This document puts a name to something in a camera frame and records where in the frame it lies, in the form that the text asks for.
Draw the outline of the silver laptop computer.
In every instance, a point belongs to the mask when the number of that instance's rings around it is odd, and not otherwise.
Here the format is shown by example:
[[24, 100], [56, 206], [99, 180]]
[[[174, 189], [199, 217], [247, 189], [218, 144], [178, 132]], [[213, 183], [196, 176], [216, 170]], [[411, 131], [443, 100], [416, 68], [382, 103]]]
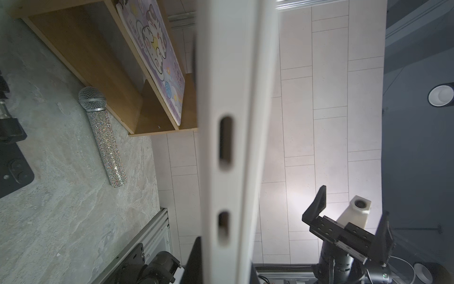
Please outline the silver laptop computer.
[[197, 3], [194, 71], [206, 284], [250, 282], [277, 63], [276, 5]]

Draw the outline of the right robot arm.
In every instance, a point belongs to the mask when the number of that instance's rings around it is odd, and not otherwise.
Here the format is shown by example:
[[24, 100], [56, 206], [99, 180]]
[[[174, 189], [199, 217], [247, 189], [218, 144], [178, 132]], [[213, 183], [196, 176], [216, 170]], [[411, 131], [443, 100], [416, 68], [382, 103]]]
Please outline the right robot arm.
[[320, 284], [360, 284], [368, 279], [372, 284], [393, 282], [389, 260], [395, 245], [384, 212], [374, 234], [365, 226], [371, 211], [371, 201], [355, 196], [337, 220], [321, 216], [327, 206], [327, 187], [321, 186], [314, 201], [301, 220], [310, 232], [323, 241], [320, 258], [312, 266]]

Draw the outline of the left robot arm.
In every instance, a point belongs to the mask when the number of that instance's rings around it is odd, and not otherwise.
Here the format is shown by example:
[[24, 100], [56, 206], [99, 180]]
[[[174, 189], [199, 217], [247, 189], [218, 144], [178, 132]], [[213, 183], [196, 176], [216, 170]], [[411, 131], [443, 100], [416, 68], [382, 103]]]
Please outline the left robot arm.
[[143, 245], [132, 252], [119, 268], [109, 276], [107, 284], [201, 284], [202, 246], [201, 238], [197, 237], [185, 267], [169, 252], [162, 251], [146, 265], [140, 261], [138, 253], [143, 251]]

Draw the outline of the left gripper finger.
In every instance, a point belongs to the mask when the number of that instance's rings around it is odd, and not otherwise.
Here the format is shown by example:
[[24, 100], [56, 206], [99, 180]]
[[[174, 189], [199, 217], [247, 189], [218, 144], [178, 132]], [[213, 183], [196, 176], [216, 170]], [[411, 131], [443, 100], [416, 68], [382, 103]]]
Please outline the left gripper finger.
[[180, 284], [203, 284], [201, 237], [197, 237], [190, 252]]

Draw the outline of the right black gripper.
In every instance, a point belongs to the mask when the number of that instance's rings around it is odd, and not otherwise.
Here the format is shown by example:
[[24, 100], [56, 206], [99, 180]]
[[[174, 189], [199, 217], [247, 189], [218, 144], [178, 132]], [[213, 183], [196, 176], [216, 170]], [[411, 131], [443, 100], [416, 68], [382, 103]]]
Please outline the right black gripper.
[[327, 263], [331, 255], [339, 249], [342, 253], [365, 264], [389, 261], [394, 248], [394, 238], [389, 223], [389, 212], [384, 211], [376, 234], [349, 222], [341, 227], [336, 221], [319, 214], [326, 208], [326, 186], [322, 185], [313, 202], [303, 213], [301, 220], [310, 226], [310, 232], [328, 245], [320, 251], [319, 263]]

